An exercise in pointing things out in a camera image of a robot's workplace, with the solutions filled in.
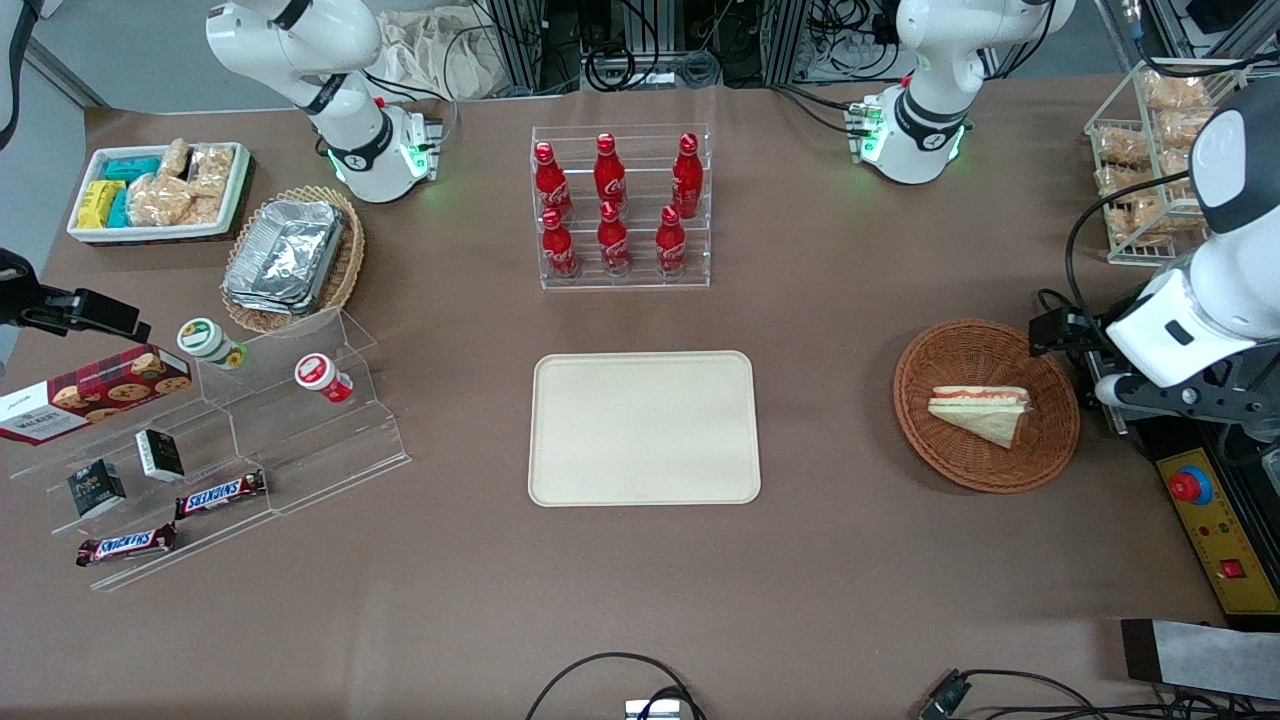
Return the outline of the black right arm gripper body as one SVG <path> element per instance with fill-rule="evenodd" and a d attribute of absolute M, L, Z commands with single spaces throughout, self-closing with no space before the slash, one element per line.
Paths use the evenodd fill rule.
<path fill-rule="evenodd" d="M 1 249 L 1 323 L 28 327 L 28 311 L 44 306 L 44 291 L 32 265 L 19 254 Z"/>

